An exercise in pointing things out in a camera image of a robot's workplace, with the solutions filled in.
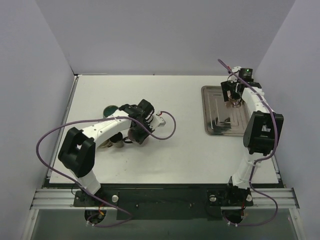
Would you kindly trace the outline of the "purple mug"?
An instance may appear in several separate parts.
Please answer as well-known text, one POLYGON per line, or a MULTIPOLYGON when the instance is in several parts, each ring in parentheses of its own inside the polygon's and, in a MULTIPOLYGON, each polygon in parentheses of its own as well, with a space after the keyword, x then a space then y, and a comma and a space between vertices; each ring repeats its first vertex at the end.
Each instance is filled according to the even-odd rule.
POLYGON ((137 146, 145 146, 149 142, 149 134, 144 130, 134 130, 130 128, 127 132, 127 136, 123 138, 125 144, 134 144, 137 146))

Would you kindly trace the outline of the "green speckled mug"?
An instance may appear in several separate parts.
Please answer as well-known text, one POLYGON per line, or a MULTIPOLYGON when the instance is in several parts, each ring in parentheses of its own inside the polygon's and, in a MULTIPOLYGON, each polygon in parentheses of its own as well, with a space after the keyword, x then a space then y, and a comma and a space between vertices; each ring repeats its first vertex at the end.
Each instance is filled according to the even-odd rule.
POLYGON ((118 106, 116 105, 108 105, 104 108, 104 110, 102 111, 102 117, 103 118, 108 118, 109 116, 111 116, 116 110, 118 110, 118 106))

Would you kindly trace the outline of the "small brown cup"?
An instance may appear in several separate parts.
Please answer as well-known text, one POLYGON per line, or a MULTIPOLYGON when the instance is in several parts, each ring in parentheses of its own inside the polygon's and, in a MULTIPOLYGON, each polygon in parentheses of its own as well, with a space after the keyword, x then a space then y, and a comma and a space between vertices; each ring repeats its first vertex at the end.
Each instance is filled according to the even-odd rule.
POLYGON ((124 147, 123 134, 121 132, 118 132, 117 134, 113 135, 109 140, 112 146, 115 148, 124 147))

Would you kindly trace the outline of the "beige round mug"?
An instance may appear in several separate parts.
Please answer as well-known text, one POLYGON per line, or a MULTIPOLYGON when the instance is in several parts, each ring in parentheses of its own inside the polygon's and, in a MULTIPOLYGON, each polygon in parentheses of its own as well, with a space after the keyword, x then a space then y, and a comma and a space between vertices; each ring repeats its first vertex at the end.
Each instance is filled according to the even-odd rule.
POLYGON ((104 142, 102 142, 98 147, 103 149, 103 148, 110 148, 112 146, 113 146, 113 143, 109 139, 107 139, 104 142))

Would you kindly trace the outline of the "pink faceted mug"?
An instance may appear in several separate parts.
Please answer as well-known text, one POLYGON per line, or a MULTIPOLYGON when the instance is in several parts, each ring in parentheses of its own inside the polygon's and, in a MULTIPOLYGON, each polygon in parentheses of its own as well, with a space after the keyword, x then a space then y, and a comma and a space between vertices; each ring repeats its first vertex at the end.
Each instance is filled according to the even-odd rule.
POLYGON ((225 104, 230 106, 239 106, 242 104, 242 99, 232 99, 230 98, 225 104))

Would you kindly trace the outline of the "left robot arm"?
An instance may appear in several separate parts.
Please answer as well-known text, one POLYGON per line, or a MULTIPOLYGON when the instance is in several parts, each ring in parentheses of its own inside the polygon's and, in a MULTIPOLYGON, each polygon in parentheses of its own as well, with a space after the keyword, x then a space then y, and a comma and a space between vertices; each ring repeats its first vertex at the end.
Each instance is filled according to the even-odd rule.
POLYGON ((103 200, 101 184, 93 172, 96 149, 124 130, 128 130, 128 138, 131 141, 141 145, 149 136, 145 130, 151 133, 154 131, 147 122, 154 111, 152 104, 142 99, 137 105, 122 105, 114 112, 111 120, 101 121, 83 129, 72 127, 67 131, 58 159, 87 190, 85 200, 90 205, 97 206, 103 200))

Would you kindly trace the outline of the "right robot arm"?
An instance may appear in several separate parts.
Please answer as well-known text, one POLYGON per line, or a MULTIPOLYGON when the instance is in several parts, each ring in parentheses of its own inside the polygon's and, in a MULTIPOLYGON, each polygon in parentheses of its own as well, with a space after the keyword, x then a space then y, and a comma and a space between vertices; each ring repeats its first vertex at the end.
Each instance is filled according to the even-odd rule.
POLYGON ((243 136, 244 157, 231 177, 234 187, 246 190, 261 162, 275 154, 284 116, 267 103, 261 85, 254 82, 253 69, 240 66, 227 69, 229 76, 220 84, 223 100, 233 105, 244 104, 249 114, 243 136))

